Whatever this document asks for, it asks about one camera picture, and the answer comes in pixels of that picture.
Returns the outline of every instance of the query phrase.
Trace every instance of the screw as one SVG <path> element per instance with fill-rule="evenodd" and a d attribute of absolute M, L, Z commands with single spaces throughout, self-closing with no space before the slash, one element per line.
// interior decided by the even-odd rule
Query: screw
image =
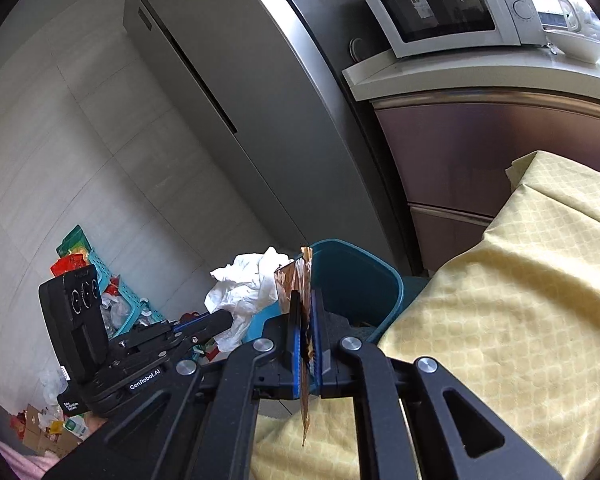
<path fill-rule="evenodd" d="M 261 337 L 260 339 L 256 339 L 256 341 L 253 342 L 253 347 L 258 352 L 268 352 L 269 350 L 273 350 L 274 345 L 271 339 Z"/>
<path fill-rule="evenodd" d="M 180 375 L 191 375 L 196 371 L 197 367 L 198 366 L 196 365 L 195 361 L 192 361 L 191 359 L 183 359 L 176 364 L 176 371 Z"/>
<path fill-rule="evenodd" d="M 357 337 L 352 337 L 352 336 L 348 336 L 348 337 L 343 337 L 340 341 L 340 345 L 347 350 L 360 350 L 360 347 L 362 346 L 362 341 L 360 341 L 360 339 L 358 339 Z"/>
<path fill-rule="evenodd" d="M 426 374 L 432 374 L 438 369 L 438 363 L 431 357 L 422 357 L 418 359 L 418 368 Z"/>

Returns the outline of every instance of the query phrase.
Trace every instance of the brown wrapper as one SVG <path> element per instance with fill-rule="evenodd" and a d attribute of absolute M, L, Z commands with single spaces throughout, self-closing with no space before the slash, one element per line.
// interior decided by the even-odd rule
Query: brown wrapper
<path fill-rule="evenodd" d="M 291 292 L 300 293 L 302 316 L 300 332 L 300 405 L 302 411 L 302 427 L 304 434 L 302 445 L 309 430 L 309 365 L 314 358 L 314 343 L 309 326 L 311 323 L 311 261 L 314 250 L 311 247 L 301 249 L 302 256 L 276 271 L 276 288 L 280 311 L 289 312 Z"/>

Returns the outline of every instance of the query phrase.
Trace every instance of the teal trash bin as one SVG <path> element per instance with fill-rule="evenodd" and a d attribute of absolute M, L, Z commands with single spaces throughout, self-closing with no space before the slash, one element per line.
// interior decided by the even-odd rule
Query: teal trash bin
<path fill-rule="evenodd" d="M 382 334 L 415 297 L 410 290 L 409 303 L 404 303 L 404 283 L 389 264 L 353 244 L 330 238 L 312 245 L 312 287 L 322 291 L 327 312 L 346 317 L 352 326 L 375 327 L 367 341 L 377 343 Z M 410 289 L 422 290 L 423 278 L 404 278 Z M 254 316 L 243 341 L 260 337 L 264 322 L 278 316 L 275 303 Z"/>

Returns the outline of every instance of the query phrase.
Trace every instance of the kettle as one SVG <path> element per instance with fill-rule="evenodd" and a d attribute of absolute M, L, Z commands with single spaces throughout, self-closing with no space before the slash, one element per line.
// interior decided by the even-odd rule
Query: kettle
<path fill-rule="evenodd" d="M 532 0 L 544 28 L 580 32 L 582 22 L 569 0 Z"/>

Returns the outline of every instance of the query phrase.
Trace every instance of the cabinet drawer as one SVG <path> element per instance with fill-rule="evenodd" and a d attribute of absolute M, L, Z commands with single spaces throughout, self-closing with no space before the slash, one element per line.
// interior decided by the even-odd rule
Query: cabinet drawer
<path fill-rule="evenodd" d="M 491 219 L 411 205 L 422 264 L 435 272 L 450 259 L 468 251 L 482 238 Z"/>
<path fill-rule="evenodd" d="M 583 113 L 452 103 L 387 108 L 376 114 L 409 202 L 496 216 L 510 196 L 505 170 L 537 150 L 600 172 L 600 118 Z"/>

